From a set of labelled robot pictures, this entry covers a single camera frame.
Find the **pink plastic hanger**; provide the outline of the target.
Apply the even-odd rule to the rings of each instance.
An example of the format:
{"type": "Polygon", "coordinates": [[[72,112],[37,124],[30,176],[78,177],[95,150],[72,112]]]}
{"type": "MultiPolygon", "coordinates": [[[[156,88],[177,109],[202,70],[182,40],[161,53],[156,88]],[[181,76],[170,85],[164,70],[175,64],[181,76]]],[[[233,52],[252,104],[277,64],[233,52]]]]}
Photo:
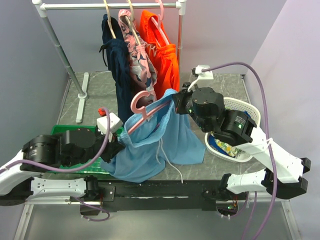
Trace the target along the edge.
{"type": "Polygon", "coordinates": [[[127,133],[129,135],[131,135],[142,123],[144,123],[145,121],[148,121],[151,119],[151,117],[156,113],[158,112],[159,110],[161,110],[162,108],[164,108],[165,106],[169,105],[170,104],[170,101],[167,101],[165,103],[162,103],[160,104],[159,106],[155,107],[154,109],[150,110],[150,111],[147,111],[146,107],[145,106],[141,106],[141,107],[137,107],[137,103],[138,101],[143,98],[143,97],[148,97],[150,96],[151,94],[146,91],[146,90],[143,90],[143,91],[140,91],[139,93],[137,93],[132,101],[131,101],[131,104],[130,104],[130,108],[132,110],[132,112],[134,114],[141,114],[141,119],[136,122],[128,131],[127,133]]]}

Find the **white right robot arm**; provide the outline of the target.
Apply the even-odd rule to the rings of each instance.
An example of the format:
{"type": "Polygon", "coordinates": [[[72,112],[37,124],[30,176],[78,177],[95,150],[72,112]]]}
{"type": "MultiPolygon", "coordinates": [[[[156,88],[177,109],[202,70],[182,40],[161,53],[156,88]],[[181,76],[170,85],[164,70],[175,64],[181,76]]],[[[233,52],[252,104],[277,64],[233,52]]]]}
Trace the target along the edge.
{"type": "Polygon", "coordinates": [[[188,114],[202,132],[213,133],[215,139],[244,151],[265,167],[252,173],[224,174],[212,191],[216,200],[227,201],[244,192],[267,192],[289,200],[307,192],[303,174],[310,170],[311,161],[288,153],[244,111],[226,108],[222,94],[210,87],[183,88],[172,99],[177,114],[188,114]]]}

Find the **light blue shorts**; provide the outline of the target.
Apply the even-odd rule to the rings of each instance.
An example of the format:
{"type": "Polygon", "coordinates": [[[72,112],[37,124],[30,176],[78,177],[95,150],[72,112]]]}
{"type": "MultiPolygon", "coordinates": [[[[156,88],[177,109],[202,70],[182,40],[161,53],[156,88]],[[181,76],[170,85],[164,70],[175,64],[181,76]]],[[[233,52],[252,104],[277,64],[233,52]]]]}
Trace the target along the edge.
{"type": "Polygon", "coordinates": [[[162,172],[166,164],[175,167],[203,162],[206,147],[191,130],[188,116],[175,112],[173,94],[174,89],[167,89],[162,98],[148,105],[149,112],[170,101],[132,134],[127,131],[141,119],[141,114],[133,114],[124,123],[118,141],[125,149],[110,163],[101,163],[103,170],[119,180],[142,183],[162,172]]]}

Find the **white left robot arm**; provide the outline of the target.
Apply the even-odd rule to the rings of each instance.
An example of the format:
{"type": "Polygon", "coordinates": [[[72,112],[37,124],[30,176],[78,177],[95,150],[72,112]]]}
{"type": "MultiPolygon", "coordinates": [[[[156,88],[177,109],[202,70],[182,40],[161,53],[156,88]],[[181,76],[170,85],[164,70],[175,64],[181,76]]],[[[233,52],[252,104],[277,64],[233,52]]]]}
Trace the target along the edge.
{"type": "Polygon", "coordinates": [[[91,166],[98,158],[110,163],[124,148],[116,133],[108,135],[89,128],[39,135],[0,168],[0,204],[16,206],[46,197],[94,201],[101,193],[96,177],[45,179],[43,174],[78,172],[91,166]]]}

